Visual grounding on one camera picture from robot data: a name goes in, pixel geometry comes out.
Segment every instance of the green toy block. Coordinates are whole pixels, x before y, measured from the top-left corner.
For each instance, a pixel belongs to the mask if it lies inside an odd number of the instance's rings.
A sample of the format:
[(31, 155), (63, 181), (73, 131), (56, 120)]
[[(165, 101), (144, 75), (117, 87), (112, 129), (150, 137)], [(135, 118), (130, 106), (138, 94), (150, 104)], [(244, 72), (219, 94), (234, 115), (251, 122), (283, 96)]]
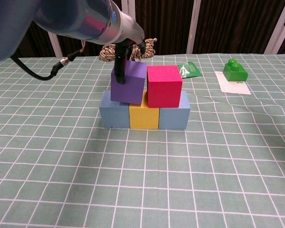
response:
[(230, 82), (245, 82), (248, 77), (247, 71), (233, 58), (225, 64), (223, 73)]

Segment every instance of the white card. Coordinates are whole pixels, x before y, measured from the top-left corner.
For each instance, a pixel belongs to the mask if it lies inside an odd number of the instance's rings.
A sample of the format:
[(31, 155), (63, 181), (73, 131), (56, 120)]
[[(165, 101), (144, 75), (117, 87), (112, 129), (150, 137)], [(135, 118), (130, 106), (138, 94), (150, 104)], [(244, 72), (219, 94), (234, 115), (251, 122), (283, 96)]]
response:
[(218, 78), (219, 87), (222, 92), (232, 94), (251, 94), (246, 82), (229, 82), (223, 72), (215, 71), (215, 74)]

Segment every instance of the light blue block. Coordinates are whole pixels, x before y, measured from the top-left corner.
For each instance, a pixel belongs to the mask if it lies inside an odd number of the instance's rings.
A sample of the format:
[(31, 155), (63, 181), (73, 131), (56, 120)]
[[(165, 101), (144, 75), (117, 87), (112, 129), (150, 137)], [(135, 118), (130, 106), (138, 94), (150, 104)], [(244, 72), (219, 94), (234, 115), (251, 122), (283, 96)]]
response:
[(111, 91), (103, 91), (99, 107), (104, 128), (130, 128), (129, 104), (111, 101)]
[(159, 129), (186, 129), (190, 104), (186, 91), (180, 95), (180, 105), (178, 108), (160, 108)]

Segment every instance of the pink block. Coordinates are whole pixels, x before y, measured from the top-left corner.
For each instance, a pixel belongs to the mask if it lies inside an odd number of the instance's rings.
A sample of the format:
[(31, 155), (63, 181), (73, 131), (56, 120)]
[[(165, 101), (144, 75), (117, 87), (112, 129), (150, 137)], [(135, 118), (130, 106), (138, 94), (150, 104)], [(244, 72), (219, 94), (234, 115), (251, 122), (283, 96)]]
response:
[(178, 67), (147, 66), (149, 108), (176, 108), (180, 104), (182, 78)]

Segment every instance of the black cable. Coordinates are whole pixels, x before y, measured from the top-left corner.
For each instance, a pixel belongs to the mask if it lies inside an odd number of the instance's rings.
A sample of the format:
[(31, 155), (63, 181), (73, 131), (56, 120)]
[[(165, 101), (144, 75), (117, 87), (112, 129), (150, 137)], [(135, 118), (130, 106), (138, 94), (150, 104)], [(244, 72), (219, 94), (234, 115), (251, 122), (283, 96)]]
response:
[(78, 50), (74, 53), (71, 53), (69, 55), (66, 56), (66, 58), (63, 58), (62, 60), (60, 60), (58, 63), (56, 63), (55, 65), (53, 65), (53, 68), (51, 70), (51, 73), (49, 76), (47, 77), (42, 77), (40, 75), (37, 75), (35, 72), (33, 72), (31, 69), (29, 69), (20, 59), (18, 59), (18, 57), (14, 55), (12, 55), (10, 58), (21, 68), (23, 69), (25, 72), (27, 72), (29, 75), (31, 75), (32, 77), (34, 77), (35, 79), (41, 80), (41, 81), (48, 81), (50, 79), (52, 79), (54, 76), (57, 75), (58, 71), (63, 68), (65, 65), (67, 65), (69, 62), (72, 62), (77, 56), (82, 54), (83, 49)]

